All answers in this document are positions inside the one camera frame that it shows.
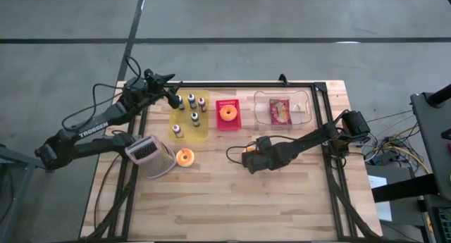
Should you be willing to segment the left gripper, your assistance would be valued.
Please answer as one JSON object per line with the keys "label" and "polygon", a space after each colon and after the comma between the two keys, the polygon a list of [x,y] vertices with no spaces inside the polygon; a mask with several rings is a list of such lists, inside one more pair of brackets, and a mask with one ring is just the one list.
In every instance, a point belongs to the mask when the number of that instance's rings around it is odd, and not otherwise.
{"label": "left gripper", "polygon": [[168,84],[168,90],[164,91],[164,85],[173,79],[175,74],[160,75],[150,69],[144,71],[144,77],[135,83],[135,95],[141,101],[144,99],[160,99],[164,94],[168,104],[174,108],[179,108],[180,99],[177,95],[182,81],[175,84]]}

